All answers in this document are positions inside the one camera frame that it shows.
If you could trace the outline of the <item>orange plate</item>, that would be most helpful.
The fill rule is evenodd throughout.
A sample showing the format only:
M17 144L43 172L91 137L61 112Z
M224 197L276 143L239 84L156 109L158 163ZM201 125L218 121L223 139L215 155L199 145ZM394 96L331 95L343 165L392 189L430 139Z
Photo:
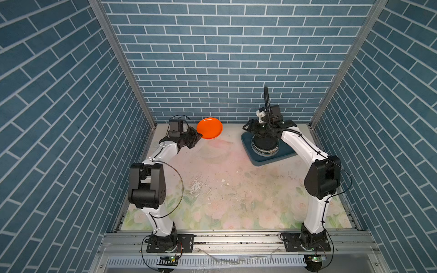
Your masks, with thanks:
M223 124L219 119L209 117L201 120L197 124L196 130L203 139L214 139L222 133Z

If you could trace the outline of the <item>black plate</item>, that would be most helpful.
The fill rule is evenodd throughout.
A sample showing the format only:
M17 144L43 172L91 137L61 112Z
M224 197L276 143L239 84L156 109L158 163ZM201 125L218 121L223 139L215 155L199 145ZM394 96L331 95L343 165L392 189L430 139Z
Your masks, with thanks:
M275 137L261 137L254 135L252 138L253 145L260 150L274 150L279 146L279 141Z

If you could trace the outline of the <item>green rim plate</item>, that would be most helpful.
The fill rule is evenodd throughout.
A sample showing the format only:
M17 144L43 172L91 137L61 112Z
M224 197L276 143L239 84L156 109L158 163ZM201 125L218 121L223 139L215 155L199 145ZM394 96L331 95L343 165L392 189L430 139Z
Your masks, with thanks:
M252 146L252 150L255 152L255 154L261 156L261 157L273 157L276 155L279 151L279 146L275 146L273 149L265 150L261 149L257 146Z

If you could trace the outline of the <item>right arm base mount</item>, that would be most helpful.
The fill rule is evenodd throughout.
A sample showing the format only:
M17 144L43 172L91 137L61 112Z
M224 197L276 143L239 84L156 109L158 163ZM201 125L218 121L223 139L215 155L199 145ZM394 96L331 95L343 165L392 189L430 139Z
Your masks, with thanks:
M328 240L326 232L318 234L309 234L307 232L281 233L279 238L283 242L287 252L331 251L330 241Z

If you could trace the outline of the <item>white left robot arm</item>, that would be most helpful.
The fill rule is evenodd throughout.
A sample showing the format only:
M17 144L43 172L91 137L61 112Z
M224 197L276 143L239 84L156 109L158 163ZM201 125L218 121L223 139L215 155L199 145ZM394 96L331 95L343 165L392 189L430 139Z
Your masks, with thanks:
M127 198L130 204L147 217L152 226L152 235L168 237L175 233L175 224L164 206L167 196L165 170L176 169L169 165L182 148L192 149L202 135L185 119L172 118L166 135L150 157L130 166Z

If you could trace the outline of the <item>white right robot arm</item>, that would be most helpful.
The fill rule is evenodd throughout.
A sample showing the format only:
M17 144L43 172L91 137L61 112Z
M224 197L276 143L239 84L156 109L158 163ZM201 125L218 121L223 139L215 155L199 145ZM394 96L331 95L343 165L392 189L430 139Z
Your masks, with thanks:
M307 216L302 225L302 238L325 234L325 215L329 198L340 185L341 162L313 144L291 121L273 125L250 120L243 130L252 135L249 150L261 157L272 157L279 152L280 142L288 145L306 163L304 186L310 196Z

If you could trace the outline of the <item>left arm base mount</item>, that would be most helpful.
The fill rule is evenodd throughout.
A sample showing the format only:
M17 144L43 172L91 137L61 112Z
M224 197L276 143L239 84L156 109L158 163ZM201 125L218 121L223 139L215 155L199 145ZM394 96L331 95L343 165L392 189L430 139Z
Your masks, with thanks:
M194 234L170 234L162 237L151 235L147 238L147 253L191 253L194 245Z

